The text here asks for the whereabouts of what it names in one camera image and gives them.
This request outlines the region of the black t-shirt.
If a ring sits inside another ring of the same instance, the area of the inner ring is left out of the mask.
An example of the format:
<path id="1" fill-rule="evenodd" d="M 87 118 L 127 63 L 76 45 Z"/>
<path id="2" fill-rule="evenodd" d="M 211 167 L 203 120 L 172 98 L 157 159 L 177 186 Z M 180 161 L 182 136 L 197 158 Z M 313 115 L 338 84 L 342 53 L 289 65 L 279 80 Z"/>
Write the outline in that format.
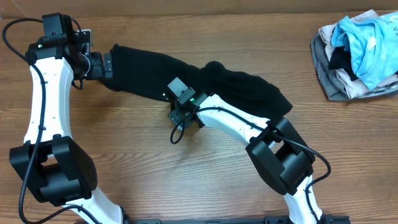
<path id="1" fill-rule="evenodd" d="M 228 104 L 251 115 L 279 119 L 292 109 L 288 99 L 273 84 L 245 72 L 228 70 L 212 61 L 203 68 L 166 54 L 114 45 L 110 51 L 113 77 L 103 85 L 113 91 L 165 101 L 167 85 L 179 78 L 186 86 L 217 94 Z"/>

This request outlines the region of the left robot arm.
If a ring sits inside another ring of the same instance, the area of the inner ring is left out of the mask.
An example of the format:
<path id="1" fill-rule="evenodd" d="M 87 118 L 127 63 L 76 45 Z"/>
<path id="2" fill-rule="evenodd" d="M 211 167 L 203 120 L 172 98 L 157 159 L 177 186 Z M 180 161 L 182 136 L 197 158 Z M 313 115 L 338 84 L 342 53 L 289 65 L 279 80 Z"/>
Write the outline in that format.
<path id="1" fill-rule="evenodd" d="M 22 179 L 22 192 L 59 212 L 74 211 L 87 223 L 127 223 L 119 205 L 98 187 L 92 158 L 73 140 L 70 91 L 84 80 L 113 76 L 110 54 L 92 52 L 92 35 L 68 15 L 44 15 L 44 35 L 22 56 L 32 76 L 29 127 L 9 161 Z"/>

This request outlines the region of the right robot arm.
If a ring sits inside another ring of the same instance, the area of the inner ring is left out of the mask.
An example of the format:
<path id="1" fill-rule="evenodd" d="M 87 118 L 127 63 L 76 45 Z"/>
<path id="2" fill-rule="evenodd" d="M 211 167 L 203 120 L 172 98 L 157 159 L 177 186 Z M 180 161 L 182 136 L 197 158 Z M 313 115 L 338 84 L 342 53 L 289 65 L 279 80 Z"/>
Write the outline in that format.
<path id="1" fill-rule="evenodd" d="M 242 143 L 261 179 L 283 195 L 289 223 L 323 223 L 312 190 L 315 155 L 291 123 L 246 113 L 174 78 L 163 94 L 172 104 L 169 113 L 175 129 L 184 131 L 192 123 L 220 130 Z"/>

